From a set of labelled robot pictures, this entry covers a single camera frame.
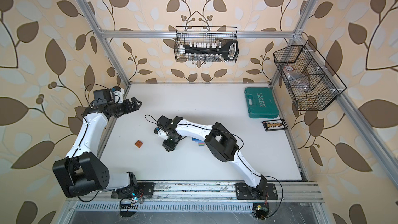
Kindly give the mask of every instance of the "plastic bag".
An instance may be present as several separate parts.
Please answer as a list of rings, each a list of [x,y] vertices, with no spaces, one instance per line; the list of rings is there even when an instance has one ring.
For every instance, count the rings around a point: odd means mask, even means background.
[[[294,91],[310,91],[310,78],[308,75],[283,68],[287,80]]]

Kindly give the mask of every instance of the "wall-mounted basket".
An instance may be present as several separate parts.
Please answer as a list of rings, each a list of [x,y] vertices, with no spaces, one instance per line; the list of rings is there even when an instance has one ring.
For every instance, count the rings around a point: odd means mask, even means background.
[[[315,52],[307,41],[305,45],[291,45],[278,50],[273,56],[296,109],[322,111],[347,87],[320,53],[325,60],[322,65],[316,62],[310,51]],[[341,85],[335,85],[325,70],[336,75]]]
[[[236,62],[237,27],[176,26],[174,55],[177,62]]]

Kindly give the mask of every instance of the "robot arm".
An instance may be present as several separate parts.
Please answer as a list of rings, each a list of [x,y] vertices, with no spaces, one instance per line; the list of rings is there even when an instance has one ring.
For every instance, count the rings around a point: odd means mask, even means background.
[[[137,185],[132,173],[109,172],[97,157],[102,131],[109,118],[134,112],[142,105],[136,98],[131,98],[131,102],[123,101],[123,93],[120,87],[94,91],[95,100],[83,112],[82,127],[75,143],[64,159],[54,162],[52,171],[66,197]]]
[[[247,186],[252,188],[252,195],[261,198],[265,192],[267,180],[258,173],[243,157],[236,143],[236,138],[220,123],[201,125],[189,122],[182,117],[173,120],[162,116],[157,121],[155,134],[164,139],[163,147],[171,152],[183,136],[204,141],[213,156],[222,162],[231,163],[241,174]]]

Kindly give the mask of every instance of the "wallpaper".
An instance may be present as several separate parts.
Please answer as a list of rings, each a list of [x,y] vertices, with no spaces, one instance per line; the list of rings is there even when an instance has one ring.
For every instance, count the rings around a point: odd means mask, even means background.
[[[306,0],[87,0],[103,29],[235,26],[293,30]]]
[[[92,83],[120,79],[74,0],[0,0],[0,12],[0,216],[48,224],[65,201],[52,164],[80,130],[84,89],[92,101]]]
[[[303,36],[398,156],[398,0],[319,0]]]
[[[396,223],[398,191],[337,102],[297,111],[284,83],[275,86],[309,180],[321,188],[336,224]]]
[[[286,47],[282,38],[250,38],[239,42],[237,62],[177,62],[173,39],[141,39],[114,38],[111,43],[131,82],[268,82],[276,71],[272,53]]]

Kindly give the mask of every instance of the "white tabletop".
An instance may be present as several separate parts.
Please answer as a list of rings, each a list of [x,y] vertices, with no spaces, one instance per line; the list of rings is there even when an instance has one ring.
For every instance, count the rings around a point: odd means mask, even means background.
[[[219,161],[206,145],[198,146],[190,137],[167,152],[163,140],[153,132],[156,125],[144,118],[146,114],[155,119],[179,116],[198,124],[220,122],[243,139],[241,152],[257,172],[279,180],[301,180],[285,132],[266,132],[261,123],[265,119],[248,116],[244,89],[266,86],[133,84],[127,98],[136,97],[142,107],[117,120],[101,161],[109,169],[133,172],[137,180],[242,180],[231,164]],[[141,148],[134,145],[137,140],[143,143]]]

